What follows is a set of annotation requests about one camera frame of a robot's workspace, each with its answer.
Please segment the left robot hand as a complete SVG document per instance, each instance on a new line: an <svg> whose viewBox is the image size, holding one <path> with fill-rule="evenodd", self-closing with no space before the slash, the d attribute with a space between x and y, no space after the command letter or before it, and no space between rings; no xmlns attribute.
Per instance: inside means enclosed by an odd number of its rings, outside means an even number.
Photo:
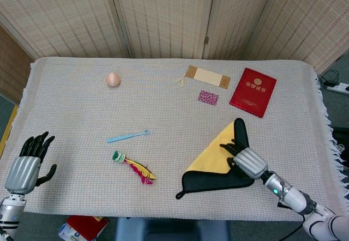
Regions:
<svg viewBox="0 0 349 241"><path fill-rule="evenodd" d="M41 165L54 136L48 137L46 131L37 137L28 138L23 144L20 154L15 158L5 188L11 194L27 195L34 188L50 181L56 173L57 165L53 164L47 175L39 177Z"/></svg>

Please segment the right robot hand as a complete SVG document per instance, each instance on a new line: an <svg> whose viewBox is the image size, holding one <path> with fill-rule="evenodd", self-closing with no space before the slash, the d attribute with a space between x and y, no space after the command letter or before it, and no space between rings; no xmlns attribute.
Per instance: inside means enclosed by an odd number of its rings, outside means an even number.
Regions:
<svg viewBox="0 0 349 241"><path fill-rule="evenodd" d="M237 165L247 176L252 179L260 179L262 174L268 171L267 162L260 157L254 150L245 146L236 139L232 143L219 144L219 146L228 151L233 157L230 163Z"/></svg>

